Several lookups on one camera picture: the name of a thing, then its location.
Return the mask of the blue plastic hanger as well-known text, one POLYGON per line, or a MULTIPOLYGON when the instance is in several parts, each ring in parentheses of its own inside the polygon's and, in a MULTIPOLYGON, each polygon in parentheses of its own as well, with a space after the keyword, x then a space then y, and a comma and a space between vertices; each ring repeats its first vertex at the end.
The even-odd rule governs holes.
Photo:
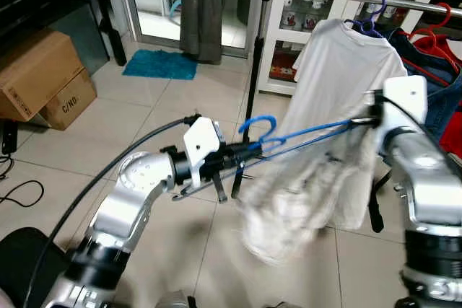
MULTIPOLYGON (((270 128, 267 130, 266 133, 261 134, 260 137, 255 142, 263 144, 263 155, 265 156, 265 160, 261 161, 257 165, 261 165, 264 161, 270 161, 273 159, 277 159, 277 157, 284 156, 290 152, 306 149, 311 144, 317 144, 323 142, 329 138, 333 138, 334 136, 340 136, 341 134, 350 132, 351 130, 363 127, 359 124, 359 118, 347 119, 347 120, 340 120, 334 121, 334 123, 327 123, 321 124, 321 126, 313 126, 309 128, 304 128, 298 130, 293 133, 284 134, 283 136, 274 136, 274 131, 276 128, 277 119, 271 115, 260 115, 253 117, 251 119, 246 120, 244 123, 238 127, 238 133, 244 133, 250 130, 250 126, 254 123, 260 123, 261 121, 265 121, 268 123, 270 128), (327 130, 327 134, 323 134, 322 136, 318 136, 311 140, 307 140, 304 142, 300 142, 294 144, 294 146, 286 146, 286 143, 290 139, 294 139, 301 136, 306 136, 310 133, 321 132, 327 130)), ((188 185, 184 186, 183 189, 176 193, 172 197, 173 201, 180 201, 189 196, 195 195, 193 192, 194 187, 191 186, 189 183, 188 185)))

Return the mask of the cream jeans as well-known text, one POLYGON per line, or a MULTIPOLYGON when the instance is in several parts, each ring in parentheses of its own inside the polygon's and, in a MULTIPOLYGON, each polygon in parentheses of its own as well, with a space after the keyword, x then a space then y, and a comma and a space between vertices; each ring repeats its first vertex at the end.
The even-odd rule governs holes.
POLYGON ((263 176, 240 195, 241 240, 261 262, 295 258, 321 229, 359 229, 378 157, 372 126, 333 126, 301 134, 307 146, 274 151, 263 176))

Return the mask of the red plastic hanger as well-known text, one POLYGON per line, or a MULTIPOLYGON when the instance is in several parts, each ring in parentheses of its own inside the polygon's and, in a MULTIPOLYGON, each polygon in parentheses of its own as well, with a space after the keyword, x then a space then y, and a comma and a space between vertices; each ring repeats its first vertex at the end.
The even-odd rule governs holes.
POLYGON ((430 38, 429 54, 432 54, 432 56, 444 58, 450 64, 453 70, 456 73, 459 73, 460 64, 456 61, 455 58, 453 58, 453 54, 451 51, 447 52, 445 50, 442 50, 442 48, 438 47, 437 36, 435 34, 435 29, 444 27, 449 22, 451 18, 452 7, 449 4, 446 4, 445 2, 439 2, 438 6, 442 6, 443 8, 445 8, 445 18, 443 18, 443 20, 439 22, 439 24, 429 25, 429 27, 423 29, 416 29, 411 33, 406 33, 405 36, 410 40, 413 38, 414 35, 422 35, 422 37, 424 38, 430 38))

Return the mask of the purple plastic hanger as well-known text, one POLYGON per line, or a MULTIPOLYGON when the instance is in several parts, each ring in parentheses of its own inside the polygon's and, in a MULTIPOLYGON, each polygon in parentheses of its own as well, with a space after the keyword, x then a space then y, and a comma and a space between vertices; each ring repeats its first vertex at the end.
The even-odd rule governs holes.
POLYGON ((387 0, 380 0, 379 4, 369 4, 372 11, 362 20, 346 19, 345 22, 349 22, 353 29, 363 35, 369 35, 371 38, 383 38, 383 35, 375 28, 375 20, 379 14, 384 12, 387 7, 387 0))

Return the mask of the white t-shirt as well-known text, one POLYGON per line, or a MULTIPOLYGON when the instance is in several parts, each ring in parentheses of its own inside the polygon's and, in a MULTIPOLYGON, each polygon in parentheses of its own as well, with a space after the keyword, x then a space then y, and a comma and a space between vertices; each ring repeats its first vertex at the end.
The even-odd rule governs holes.
MULTIPOLYGON (((296 92, 281 126, 285 133, 359 117, 367 111, 366 91, 406 75, 387 40, 360 34, 342 19, 320 21, 294 67, 296 92)), ((378 162, 374 129, 357 126, 311 144, 296 160, 295 187, 309 198, 308 228, 363 225, 378 162)))

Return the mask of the blue denim garment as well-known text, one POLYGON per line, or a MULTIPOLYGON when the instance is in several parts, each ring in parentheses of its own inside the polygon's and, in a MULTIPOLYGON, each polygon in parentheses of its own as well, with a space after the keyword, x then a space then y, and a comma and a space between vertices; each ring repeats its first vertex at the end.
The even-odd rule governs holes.
POLYGON ((435 138, 441 138, 462 98, 461 61, 449 47, 449 37, 423 35, 412 42, 400 27, 384 31, 383 37, 395 48, 409 75, 425 78, 424 126, 435 138))

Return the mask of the black chrome clothes rack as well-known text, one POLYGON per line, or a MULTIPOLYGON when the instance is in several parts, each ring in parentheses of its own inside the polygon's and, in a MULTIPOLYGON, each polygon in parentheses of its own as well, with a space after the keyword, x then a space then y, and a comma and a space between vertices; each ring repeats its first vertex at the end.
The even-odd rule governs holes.
MULTIPOLYGON (((256 25, 256 29, 254 29, 254 39, 252 41, 252 52, 250 54, 251 59, 251 73, 250 73, 250 84, 248 86, 250 89, 248 90, 248 97, 247 103, 245 104, 245 116, 250 117, 252 115, 252 107, 255 94, 257 94, 256 87, 258 86, 258 77, 260 76, 260 63, 263 60, 263 49, 266 42, 266 29, 265 25, 265 17, 267 14, 267 9, 270 0, 261 0, 261 5, 258 10, 258 24, 256 25)), ((446 7, 442 5, 434 5, 434 4, 423 4, 422 2, 418 1, 409 1, 409 0, 350 0, 350 1, 359 1, 363 2, 363 4, 375 4, 375 2, 379 2, 382 5, 393 5, 400 8, 405 8, 409 10, 418 10, 423 12, 444 12, 446 20, 441 22, 440 27, 443 27, 446 22, 448 22, 448 18, 450 17, 458 17, 462 18, 462 9, 453 8, 451 6, 446 7)), ((372 192, 370 193, 370 202, 367 204, 367 211, 370 214, 370 223, 372 223, 372 230, 375 233, 380 233, 384 229, 384 222, 382 213, 379 210, 378 200, 375 197, 376 193, 379 189, 383 188, 384 184, 388 182, 390 178, 390 172, 385 174, 382 179, 377 180, 376 183, 373 184, 372 192)), ((249 179, 252 180, 251 176, 243 173, 243 164, 240 165, 240 169, 235 172, 235 179, 232 185, 230 197, 237 199, 238 195, 240 194, 240 186, 242 180, 249 179)))

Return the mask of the teal floor mat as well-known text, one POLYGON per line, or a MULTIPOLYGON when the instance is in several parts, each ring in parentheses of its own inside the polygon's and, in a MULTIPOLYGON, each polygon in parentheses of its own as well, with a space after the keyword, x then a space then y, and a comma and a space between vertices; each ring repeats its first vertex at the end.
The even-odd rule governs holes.
POLYGON ((123 75, 158 79, 192 80, 198 61, 179 52, 137 50, 123 70, 123 75))

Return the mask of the grey curtain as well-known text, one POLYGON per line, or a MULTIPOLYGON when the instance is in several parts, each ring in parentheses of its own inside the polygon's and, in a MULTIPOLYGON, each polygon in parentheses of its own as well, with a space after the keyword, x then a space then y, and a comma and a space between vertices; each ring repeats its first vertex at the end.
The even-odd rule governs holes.
POLYGON ((199 63, 220 63, 224 0, 181 0, 180 48, 199 63))

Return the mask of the small printed cardboard box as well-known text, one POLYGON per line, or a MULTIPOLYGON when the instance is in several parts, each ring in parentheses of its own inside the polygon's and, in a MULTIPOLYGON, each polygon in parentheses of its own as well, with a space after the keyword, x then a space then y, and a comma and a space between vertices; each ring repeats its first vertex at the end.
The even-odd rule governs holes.
POLYGON ((35 116, 41 126, 65 131, 97 97, 95 85, 86 69, 82 69, 35 116))

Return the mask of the grey panel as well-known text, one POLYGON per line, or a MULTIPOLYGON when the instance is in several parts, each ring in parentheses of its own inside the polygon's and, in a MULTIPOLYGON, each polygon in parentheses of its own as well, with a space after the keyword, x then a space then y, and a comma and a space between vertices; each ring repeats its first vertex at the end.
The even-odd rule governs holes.
POLYGON ((46 25, 71 38, 79 60, 91 75, 109 61, 105 41, 89 1, 63 2, 50 12, 46 25))

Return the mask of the large plain cardboard box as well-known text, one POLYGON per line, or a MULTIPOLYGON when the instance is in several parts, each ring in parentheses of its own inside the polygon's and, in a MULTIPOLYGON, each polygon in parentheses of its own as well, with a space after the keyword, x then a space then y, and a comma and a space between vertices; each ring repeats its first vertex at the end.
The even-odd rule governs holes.
POLYGON ((69 35, 43 29, 0 56, 0 119, 28 121, 84 65, 69 35))

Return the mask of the black power adapter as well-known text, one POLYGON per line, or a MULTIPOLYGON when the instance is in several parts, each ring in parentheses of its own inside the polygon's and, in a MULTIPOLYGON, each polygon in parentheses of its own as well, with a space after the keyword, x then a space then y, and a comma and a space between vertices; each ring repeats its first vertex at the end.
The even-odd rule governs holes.
POLYGON ((19 123, 0 119, 0 155, 11 155, 19 143, 19 123))

